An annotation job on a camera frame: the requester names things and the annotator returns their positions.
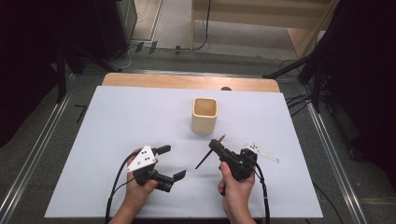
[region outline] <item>human hand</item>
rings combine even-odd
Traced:
[[[232,224],[256,223],[248,210],[248,198],[255,182],[254,173],[248,179],[237,181],[227,162],[222,161],[220,169],[223,178],[218,184],[218,190],[219,193],[225,193],[222,205],[228,219]]]
[[[127,165],[131,164],[134,157],[128,160]],[[127,174],[127,180],[134,178],[133,172]],[[125,198],[117,214],[111,219],[110,223],[130,224],[136,214],[143,208],[150,193],[157,188],[157,181],[150,179],[144,186],[140,186],[135,180],[126,185]]]

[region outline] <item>tripod leg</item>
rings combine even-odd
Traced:
[[[300,67],[301,65],[305,64],[305,61],[307,61],[309,58],[308,56],[303,57],[302,59],[300,59],[299,61],[292,63],[282,69],[280,69],[279,71],[274,72],[273,74],[270,75],[263,75],[263,78],[277,78],[280,77],[282,75],[285,75],[286,73],[288,73],[289,71],[296,69],[298,67]]]
[[[72,49],[73,51],[86,56],[87,58],[89,58],[91,61],[93,61],[94,63],[99,64],[101,67],[105,68],[107,71],[109,72],[119,72],[119,69],[115,69],[113,66],[103,62],[102,60],[100,60],[99,58],[97,58],[96,56],[90,54],[89,52],[87,52],[86,50],[82,49],[81,47],[74,45],[72,43],[69,43],[68,45],[70,47],[70,49]]]
[[[323,78],[323,63],[320,63],[318,65],[318,71],[315,73],[315,83],[314,83],[314,89],[312,92],[312,105],[317,111],[317,113],[320,113],[319,111],[319,96],[320,96],[320,84]]]
[[[85,66],[82,60],[69,48],[64,48],[64,59],[75,74],[82,74]]]
[[[64,53],[62,45],[59,46],[56,52],[56,72],[58,75],[58,99],[56,103],[59,104],[66,94],[66,76],[64,71]]]

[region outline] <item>pencil holder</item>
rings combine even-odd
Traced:
[[[195,133],[213,133],[218,118],[218,103],[211,98],[195,98],[192,104],[191,128]]]

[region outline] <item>white tabletop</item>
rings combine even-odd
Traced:
[[[198,135],[191,130],[191,107],[196,97],[215,98],[219,116],[215,131]],[[199,91],[134,87],[98,87],[81,124],[75,144],[53,193],[45,217],[104,217],[107,198],[120,165],[136,148],[171,145],[157,156],[155,169],[186,177],[166,193],[154,190],[139,217],[226,217],[217,184],[219,157],[209,150],[212,138],[239,153],[255,143],[280,163],[259,157],[268,189],[271,217],[322,217],[318,198],[282,93]],[[122,173],[119,184],[126,181]],[[113,199],[113,216],[125,188]],[[249,199],[254,217],[265,217],[259,181]]]

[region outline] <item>black stand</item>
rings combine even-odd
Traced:
[[[80,46],[61,42],[56,52],[56,64],[57,64],[57,79],[58,79],[58,99],[56,103],[59,104],[64,96],[66,95],[66,73],[64,69],[64,62],[67,62],[73,73],[82,74],[84,71],[84,64],[81,59],[77,56],[83,55],[93,61],[94,63],[105,68],[109,72],[121,72],[119,69],[115,69],[113,66],[103,62],[96,56],[90,54],[88,51],[82,49]]]
[[[320,92],[321,79],[325,75],[324,65],[320,62],[326,58],[326,52],[331,49],[331,39],[333,38],[334,33],[337,32],[337,30],[339,29],[342,20],[346,17],[350,9],[351,4],[344,4],[344,1],[341,1],[334,12],[334,16],[325,35],[321,38],[321,40],[315,46],[314,50],[308,56],[303,57],[301,60],[292,63],[285,68],[274,72],[273,74],[263,75],[262,77],[277,78],[305,64],[303,70],[298,76],[298,80],[300,83],[306,84],[315,75],[312,104],[314,105],[314,108],[317,110],[317,112],[319,112],[318,97]]]

